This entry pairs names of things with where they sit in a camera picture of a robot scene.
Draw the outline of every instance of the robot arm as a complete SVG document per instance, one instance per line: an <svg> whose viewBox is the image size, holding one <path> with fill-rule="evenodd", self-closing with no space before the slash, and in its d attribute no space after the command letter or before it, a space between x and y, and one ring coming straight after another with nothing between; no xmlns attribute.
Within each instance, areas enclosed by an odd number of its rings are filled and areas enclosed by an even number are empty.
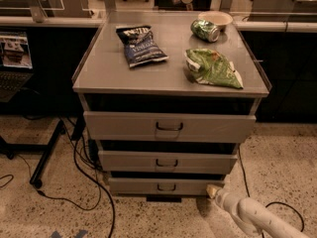
<svg viewBox="0 0 317 238"><path fill-rule="evenodd" d="M239 197L215 185L208 185L207 192L249 236L259 236L264 230L273 238L309 238L249 197Z"/></svg>

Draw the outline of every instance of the green can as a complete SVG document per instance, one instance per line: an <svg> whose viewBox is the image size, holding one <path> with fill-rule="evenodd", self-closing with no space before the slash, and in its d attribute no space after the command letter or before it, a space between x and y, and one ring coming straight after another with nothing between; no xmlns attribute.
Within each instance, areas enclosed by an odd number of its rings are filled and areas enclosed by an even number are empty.
<svg viewBox="0 0 317 238"><path fill-rule="evenodd" d="M217 42L220 35L218 26L206 20L195 20L191 24L190 30L194 35L209 43Z"/></svg>

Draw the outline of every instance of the drawer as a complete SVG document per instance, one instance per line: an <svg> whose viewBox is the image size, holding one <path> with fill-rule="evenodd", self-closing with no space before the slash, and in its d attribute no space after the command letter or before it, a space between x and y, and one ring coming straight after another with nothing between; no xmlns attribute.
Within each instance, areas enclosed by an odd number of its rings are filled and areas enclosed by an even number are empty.
<svg viewBox="0 0 317 238"><path fill-rule="evenodd" d="M235 155L99 151L104 171L227 175Z"/></svg>
<svg viewBox="0 0 317 238"><path fill-rule="evenodd" d="M94 140L243 143L255 116L84 112Z"/></svg>
<svg viewBox="0 0 317 238"><path fill-rule="evenodd" d="M207 184L224 186L213 179L109 178L109 183L114 195L207 195Z"/></svg>

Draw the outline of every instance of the beige bowl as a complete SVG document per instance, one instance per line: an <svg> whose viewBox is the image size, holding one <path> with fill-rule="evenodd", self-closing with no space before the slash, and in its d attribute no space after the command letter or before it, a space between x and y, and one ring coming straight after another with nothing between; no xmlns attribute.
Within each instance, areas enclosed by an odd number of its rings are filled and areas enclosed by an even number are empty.
<svg viewBox="0 0 317 238"><path fill-rule="evenodd" d="M233 18L228 13L219 11L202 12L198 15L198 19L210 21L217 25L220 28L220 31L224 31L226 26L233 22Z"/></svg>

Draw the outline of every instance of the terrazzo floor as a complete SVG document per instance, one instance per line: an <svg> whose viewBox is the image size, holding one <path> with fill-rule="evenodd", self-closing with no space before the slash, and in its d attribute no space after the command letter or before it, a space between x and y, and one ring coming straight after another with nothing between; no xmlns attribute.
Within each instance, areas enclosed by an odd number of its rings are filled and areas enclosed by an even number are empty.
<svg viewBox="0 0 317 238"><path fill-rule="evenodd" d="M72 133L69 119L62 118ZM45 144L58 119L27 120L0 117L0 135L8 143ZM252 135L241 145L251 197L263 205L273 201L290 204L302 216L304 233L317 237L317 125L257 123ZM43 191L50 197L64 197L83 208L98 201L99 189L85 177L73 160L74 142L60 135L42 175ZM82 144L77 146L82 151ZM21 153L13 160L0 155L0 237L5 238L100 238L108 237L112 209L106 193L99 204L82 210L69 201L48 199L29 184L30 171L39 155ZM95 171L79 158L79 166L89 175ZM108 188L107 174L97 172L98 180ZM241 162L236 162L226 177L225 188L246 195ZM183 198L181 202L148 202L144 197L113 196L116 209L114 238L246 238L228 213L206 198ZM289 208L272 205L269 209L300 229L299 217Z"/></svg>

